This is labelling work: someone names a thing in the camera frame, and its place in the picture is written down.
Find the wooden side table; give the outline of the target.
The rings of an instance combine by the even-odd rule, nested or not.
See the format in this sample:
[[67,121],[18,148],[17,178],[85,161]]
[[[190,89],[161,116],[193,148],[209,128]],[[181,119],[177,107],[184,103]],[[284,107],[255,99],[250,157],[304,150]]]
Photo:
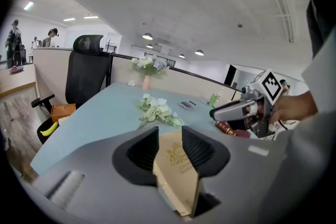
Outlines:
[[18,73],[10,73],[9,69],[0,70],[0,99],[12,93],[36,85],[35,65],[23,66]]

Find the beige desk partition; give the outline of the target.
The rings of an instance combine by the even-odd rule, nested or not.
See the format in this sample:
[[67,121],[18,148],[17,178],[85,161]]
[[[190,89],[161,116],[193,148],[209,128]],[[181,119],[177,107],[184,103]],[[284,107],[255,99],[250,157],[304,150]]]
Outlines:
[[[69,49],[57,48],[34,50],[33,63],[39,96],[54,94],[55,104],[66,104],[65,87],[71,52],[72,50]],[[135,87],[128,86],[131,80],[135,81]],[[171,93],[177,97],[177,101],[172,102],[170,107],[189,100],[198,106],[206,105],[213,93],[221,94],[219,102],[216,103],[216,106],[221,106],[232,100],[239,100],[241,95],[239,91],[222,84],[175,69],[167,69],[163,74],[151,76],[148,90],[142,89],[143,80],[144,76],[133,69],[131,60],[112,56],[110,85],[107,86],[104,82],[101,89],[110,90],[112,97],[124,94],[130,99],[133,99],[137,93],[149,93],[151,96],[170,100],[168,93]]]

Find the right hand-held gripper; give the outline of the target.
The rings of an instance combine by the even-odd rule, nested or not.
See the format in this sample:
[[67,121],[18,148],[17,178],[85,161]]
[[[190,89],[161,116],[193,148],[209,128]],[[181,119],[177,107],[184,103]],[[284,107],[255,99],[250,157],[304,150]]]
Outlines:
[[282,91],[281,83],[268,69],[243,87],[240,100],[214,108],[210,110],[209,115],[215,121],[244,119],[247,129],[258,138],[266,137],[271,134],[269,120]]

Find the person's dark shirt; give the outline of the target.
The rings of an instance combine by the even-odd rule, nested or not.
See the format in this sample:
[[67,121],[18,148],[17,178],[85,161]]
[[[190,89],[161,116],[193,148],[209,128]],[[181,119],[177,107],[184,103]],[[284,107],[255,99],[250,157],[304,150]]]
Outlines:
[[315,57],[336,26],[336,0],[310,0],[306,18],[312,56]]

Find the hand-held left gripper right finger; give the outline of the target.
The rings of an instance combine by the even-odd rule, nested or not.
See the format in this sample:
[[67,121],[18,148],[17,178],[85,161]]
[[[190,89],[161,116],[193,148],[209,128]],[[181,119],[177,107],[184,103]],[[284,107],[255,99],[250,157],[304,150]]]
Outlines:
[[224,144],[188,126],[182,127],[182,146],[198,178],[217,175],[230,160]]

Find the green drink can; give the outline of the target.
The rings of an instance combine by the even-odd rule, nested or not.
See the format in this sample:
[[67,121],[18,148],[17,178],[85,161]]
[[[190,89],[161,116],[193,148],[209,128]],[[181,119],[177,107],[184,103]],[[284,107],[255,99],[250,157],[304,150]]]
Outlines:
[[214,108],[219,98],[220,96],[217,93],[213,93],[210,100],[207,103],[208,106],[210,106],[211,108]]

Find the orange box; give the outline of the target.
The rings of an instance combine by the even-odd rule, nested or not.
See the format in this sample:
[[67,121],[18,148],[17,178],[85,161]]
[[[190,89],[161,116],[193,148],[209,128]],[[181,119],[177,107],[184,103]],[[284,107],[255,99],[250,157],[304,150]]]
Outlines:
[[70,116],[75,111],[75,104],[52,105],[50,116],[53,122],[57,122],[61,118]]

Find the black mesh office chair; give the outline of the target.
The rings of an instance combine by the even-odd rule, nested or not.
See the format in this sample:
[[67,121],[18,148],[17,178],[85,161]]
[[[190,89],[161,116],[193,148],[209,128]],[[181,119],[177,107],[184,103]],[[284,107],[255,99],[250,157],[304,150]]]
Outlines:
[[[104,82],[107,86],[110,85],[112,56],[100,48],[102,38],[102,35],[82,35],[73,43],[68,62],[65,99],[66,104],[75,104],[76,109],[99,93]],[[40,131],[49,129],[54,123],[50,116],[50,99],[54,97],[54,94],[50,94],[31,102],[32,108],[43,105],[49,113],[49,118],[37,129],[42,144],[51,136],[44,137]]]

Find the person's right forearm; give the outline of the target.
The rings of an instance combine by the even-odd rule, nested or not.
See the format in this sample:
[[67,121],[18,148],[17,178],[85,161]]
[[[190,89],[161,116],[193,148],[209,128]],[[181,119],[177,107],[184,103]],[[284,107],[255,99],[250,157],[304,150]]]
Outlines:
[[318,112],[310,91],[296,96],[281,96],[274,105],[269,123],[276,121],[302,121]]

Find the maroon booklet with gold emblem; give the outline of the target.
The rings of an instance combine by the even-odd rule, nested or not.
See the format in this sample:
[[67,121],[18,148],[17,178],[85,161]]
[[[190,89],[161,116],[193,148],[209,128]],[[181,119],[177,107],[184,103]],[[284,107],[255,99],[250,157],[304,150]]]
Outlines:
[[215,126],[223,133],[231,136],[250,138],[250,133],[246,130],[233,130],[231,126],[224,121],[217,121]]

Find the white flower bouquet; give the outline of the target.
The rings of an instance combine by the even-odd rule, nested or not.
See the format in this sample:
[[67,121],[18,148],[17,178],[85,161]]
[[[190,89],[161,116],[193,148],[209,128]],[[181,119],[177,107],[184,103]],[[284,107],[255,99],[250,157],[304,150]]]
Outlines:
[[155,98],[145,93],[142,100],[136,103],[136,106],[142,111],[142,117],[139,118],[141,122],[139,129],[154,121],[173,127],[182,127],[184,125],[184,121],[176,112],[172,111],[164,98]]

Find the yellow banana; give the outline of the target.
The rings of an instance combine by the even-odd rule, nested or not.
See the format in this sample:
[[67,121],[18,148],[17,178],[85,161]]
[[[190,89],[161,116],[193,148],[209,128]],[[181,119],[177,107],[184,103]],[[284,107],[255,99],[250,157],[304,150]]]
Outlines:
[[40,131],[40,133],[42,136],[48,137],[53,134],[53,132],[57,129],[57,127],[58,127],[58,122],[54,122],[53,125],[49,129],[45,131]]

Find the white flowers in vase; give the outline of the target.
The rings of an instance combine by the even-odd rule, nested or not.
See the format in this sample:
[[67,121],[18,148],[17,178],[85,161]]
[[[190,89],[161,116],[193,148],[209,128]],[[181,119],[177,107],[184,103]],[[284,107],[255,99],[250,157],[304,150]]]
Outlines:
[[159,61],[156,56],[144,56],[142,58],[132,58],[132,67],[134,70],[145,76],[154,76],[165,73],[168,66]]

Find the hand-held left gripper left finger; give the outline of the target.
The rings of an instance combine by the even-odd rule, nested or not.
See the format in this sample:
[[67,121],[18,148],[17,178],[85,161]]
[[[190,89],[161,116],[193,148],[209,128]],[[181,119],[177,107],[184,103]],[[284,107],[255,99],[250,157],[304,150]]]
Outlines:
[[118,137],[121,143],[112,154],[116,172],[134,185],[156,187],[153,165],[159,151],[159,128],[139,129]]

